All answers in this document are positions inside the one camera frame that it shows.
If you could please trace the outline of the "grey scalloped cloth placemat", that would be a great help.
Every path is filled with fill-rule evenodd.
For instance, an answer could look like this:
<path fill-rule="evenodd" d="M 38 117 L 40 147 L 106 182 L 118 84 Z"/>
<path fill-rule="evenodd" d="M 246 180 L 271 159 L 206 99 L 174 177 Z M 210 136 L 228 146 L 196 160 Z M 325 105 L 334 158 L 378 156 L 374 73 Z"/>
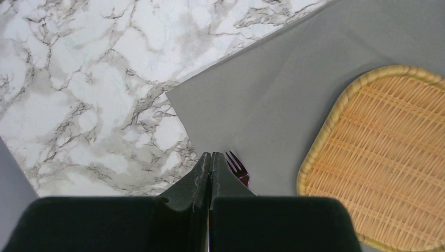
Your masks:
<path fill-rule="evenodd" d="M 341 93 L 393 65 L 444 77 L 444 1 L 331 1 L 167 97 L 195 150 L 233 152 L 254 195 L 300 196 L 298 172 Z"/>

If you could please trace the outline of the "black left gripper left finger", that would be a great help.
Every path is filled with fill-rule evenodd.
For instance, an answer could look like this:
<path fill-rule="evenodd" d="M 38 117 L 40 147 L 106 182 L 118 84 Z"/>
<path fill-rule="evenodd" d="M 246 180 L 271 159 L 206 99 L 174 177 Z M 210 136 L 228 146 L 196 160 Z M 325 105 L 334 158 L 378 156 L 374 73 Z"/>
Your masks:
<path fill-rule="evenodd" d="M 204 251 L 211 155 L 158 196 L 43 197 L 5 251 Z"/>

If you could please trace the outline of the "woven yellow wicker tray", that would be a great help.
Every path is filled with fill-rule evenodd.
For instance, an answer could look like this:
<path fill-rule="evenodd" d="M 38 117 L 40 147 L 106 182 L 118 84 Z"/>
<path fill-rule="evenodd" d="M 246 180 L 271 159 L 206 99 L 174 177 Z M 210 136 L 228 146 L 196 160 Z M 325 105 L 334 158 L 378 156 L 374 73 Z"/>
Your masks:
<path fill-rule="evenodd" d="M 444 77 L 393 65 L 355 79 L 307 153 L 296 191 L 339 200 L 366 245 L 444 251 Z"/>

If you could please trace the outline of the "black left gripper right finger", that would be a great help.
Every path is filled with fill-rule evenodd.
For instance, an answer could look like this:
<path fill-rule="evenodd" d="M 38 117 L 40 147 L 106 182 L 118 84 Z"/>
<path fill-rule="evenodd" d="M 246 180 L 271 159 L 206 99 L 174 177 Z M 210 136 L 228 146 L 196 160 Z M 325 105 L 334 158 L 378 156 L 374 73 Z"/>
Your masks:
<path fill-rule="evenodd" d="M 256 196 L 211 156 L 211 251 L 360 251 L 351 217 L 329 197 Z"/>

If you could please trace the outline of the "purple iridescent fork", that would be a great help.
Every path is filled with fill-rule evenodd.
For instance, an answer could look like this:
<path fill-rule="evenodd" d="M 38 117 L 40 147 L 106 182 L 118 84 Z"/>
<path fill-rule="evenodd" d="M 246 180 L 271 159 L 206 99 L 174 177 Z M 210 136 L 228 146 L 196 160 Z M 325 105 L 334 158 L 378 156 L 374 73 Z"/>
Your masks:
<path fill-rule="evenodd" d="M 246 170 L 243 163 L 231 151 L 226 152 L 225 155 L 232 173 L 244 184 L 244 186 L 248 187 L 250 182 L 250 174 Z"/>

